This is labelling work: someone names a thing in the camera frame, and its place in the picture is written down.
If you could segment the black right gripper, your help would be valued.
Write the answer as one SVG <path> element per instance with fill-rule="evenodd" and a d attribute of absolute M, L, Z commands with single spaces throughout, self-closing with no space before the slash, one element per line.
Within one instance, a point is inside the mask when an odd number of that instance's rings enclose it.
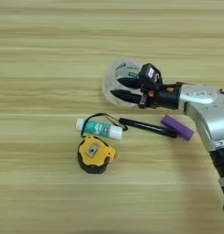
<path fill-rule="evenodd" d="M 138 78 L 119 78 L 117 80 L 123 86 L 129 89 L 137 90 L 141 87 Z M 181 83 L 163 84 L 155 89 L 141 88 L 143 95 L 131 93 L 129 90 L 112 90 L 111 94 L 119 100 L 138 104 L 140 108 L 158 108 L 163 107 L 171 110 L 178 109 Z"/>

